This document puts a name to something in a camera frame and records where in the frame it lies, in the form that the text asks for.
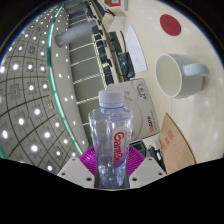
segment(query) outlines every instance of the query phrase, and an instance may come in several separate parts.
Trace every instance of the box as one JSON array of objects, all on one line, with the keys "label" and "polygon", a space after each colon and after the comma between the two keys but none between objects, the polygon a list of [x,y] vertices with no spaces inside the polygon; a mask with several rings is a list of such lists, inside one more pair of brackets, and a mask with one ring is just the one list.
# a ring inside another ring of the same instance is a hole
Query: box
[{"label": "box", "polygon": [[111,84],[107,87],[107,90],[124,91],[124,105],[134,112],[131,141],[159,133],[155,109],[144,79]]},{"label": "box", "polygon": [[119,6],[119,5],[121,5],[121,0],[104,0],[104,3],[110,7]]}]

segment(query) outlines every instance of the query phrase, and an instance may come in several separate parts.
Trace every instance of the bottle cap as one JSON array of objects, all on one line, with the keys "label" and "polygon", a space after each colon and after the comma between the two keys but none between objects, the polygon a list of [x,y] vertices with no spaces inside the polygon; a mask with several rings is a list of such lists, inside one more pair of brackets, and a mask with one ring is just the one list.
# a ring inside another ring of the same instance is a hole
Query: bottle cap
[{"label": "bottle cap", "polygon": [[116,109],[124,107],[124,92],[115,90],[99,91],[99,104],[101,108]]}]

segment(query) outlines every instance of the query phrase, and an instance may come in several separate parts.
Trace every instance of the mug handle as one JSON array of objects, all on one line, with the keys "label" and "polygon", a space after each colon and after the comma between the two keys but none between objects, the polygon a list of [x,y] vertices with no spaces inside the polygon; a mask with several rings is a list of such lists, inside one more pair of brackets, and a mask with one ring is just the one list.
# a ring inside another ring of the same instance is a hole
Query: mug handle
[{"label": "mug handle", "polygon": [[183,71],[186,76],[201,75],[205,77],[205,76],[208,76],[208,73],[209,73],[208,67],[200,63],[184,65]]}]

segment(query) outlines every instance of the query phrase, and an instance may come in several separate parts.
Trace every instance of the bottle label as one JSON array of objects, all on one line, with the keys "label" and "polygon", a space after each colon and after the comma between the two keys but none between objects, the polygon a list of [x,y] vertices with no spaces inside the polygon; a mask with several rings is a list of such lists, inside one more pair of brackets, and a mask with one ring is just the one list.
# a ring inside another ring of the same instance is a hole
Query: bottle label
[{"label": "bottle label", "polygon": [[117,127],[113,129],[113,155],[114,155],[114,168],[120,166],[126,159],[126,148],[130,144],[131,129],[128,127]]}]

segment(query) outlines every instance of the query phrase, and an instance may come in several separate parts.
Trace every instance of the plastic bottle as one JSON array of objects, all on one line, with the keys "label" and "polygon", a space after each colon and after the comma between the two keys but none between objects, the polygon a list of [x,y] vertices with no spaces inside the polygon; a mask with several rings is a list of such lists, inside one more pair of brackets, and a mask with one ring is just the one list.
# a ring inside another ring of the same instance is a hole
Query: plastic bottle
[{"label": "plastic bottle", "polygon": [[134,113],[124,107],[124,92],[102,90],[89,123],[102,184],[119,188],[124,180]]}]

